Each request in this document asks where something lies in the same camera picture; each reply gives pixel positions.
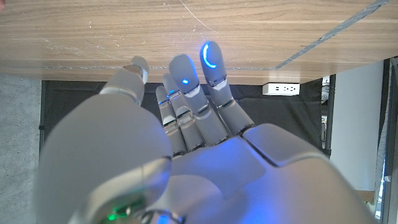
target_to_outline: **wood grain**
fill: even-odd
[[[398,1],[393,0],[313,50],[296,58],[280,72],[303,76],[336,74],[398,55]]]
[[[189,54],[200,67],[199,49],[209,39],[220,44],[226,67],[272,68],[372,2],[10,0],[7,9],[0,13],[0,73],[103,81],[114,73],[109,67],[123,66],[132,56],[141,55],[157,68],[150,71],[150,82],[159,82],[176,54]],[[390,12],[397,14],[397,8],[390,8]],[[345,38],[339,40],[339,53],[324,59],[329,63],[327,66],[311,60],[325,54],[325,50],[316,53],[321,49],[316,47],[311,51],[315,52],[313,57],[293,64],[292,68],[231,70],[231,83],[307,82],[329,75],[334,71],[331,67],[351,68],[358,65],[358,60],[368,63],[372,58],[382,59],[396,53],[377,49],[384,46],[385,50],[388,43],[384,41],[391,40],[387,36],[397,33],[397,27],[384,30],[379,26],[396,24],[394,16],[382,13],[363,24],[365,31],[373,35],[354,45],[344,44]],[[342,48],[347,45],[351,47],[344,51]],[[376,50],[366,60],[352,60],[350,64],[352,55],[363,57],[368,49]],[[309,72],[302,74],[297,67]]]

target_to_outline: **blue led light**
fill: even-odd
[[[160,216],[157,220],[157,224],[169,224],[169,218],[167,216]]]
[[[210,68],[216,68],[217,65],[212,65],[210,62],[207,61],[207,49],[209,48],[209,45],[206,44],[205,47],[203,48],[203,60],[209,66]]]

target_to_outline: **black curtain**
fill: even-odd
[[[71,110],[87,98],[98,94],[105,82],[44,82],[42,105],[43,137]],[[147,83],[141,106],[160,120],[155,90],[160,83]],[[202,85],[210,95],[207,85]],[[236,101],[255,124],[272,123],[321,149],[322,79],[301,84],[298,96],[265,96],[262,86],[231,85]]]

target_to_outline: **robot finger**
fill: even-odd
[[[213,103],[233,136],[254,126],[254,122],[234,100],[229,88],[223,55],[216,42],[209,41],[200,50],[200,62]]]
[[[163,130],[169,138],[173,150],[173,157],[181,156],[187,153],[184,138],[177,124],[177,117],[173,106],[169,101],[167,90],[164,86],[156,88],[156,98],[159,104],[160,115],[162,117]]]
[[[143,212],[163,194],[172,148],[140,107],[146,71],[134,58],[53,128],[35,185],[38,223],[102,223],[131,205]]]
[[[214,146],[227,140],[229,137],[228,132],[209,105],[199,85],[199,79],[192,59],[185,54],[178,55],[170,62],[169,70],[188,107],[191,109],[195,122],[207,145]]]
[[[169,93],[168,99],[177,116],[177,124],[180,127],[188,151],[191,152],[200,147],[204,147],[206,145],[205,140],[196,125],[193,114],[187,106],[187,102],[185,102],[171,74],[166,73],[163,76],[163,85],[167,93]]]

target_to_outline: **robotic hand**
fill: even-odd
[[[216,43],[200,59],[217,113],[178,55],[156,89],[161,125],[140,107],[148,65],[136,57],[59,122],[40,157],[39,223],[375,223],[316,148],[254,127]]]

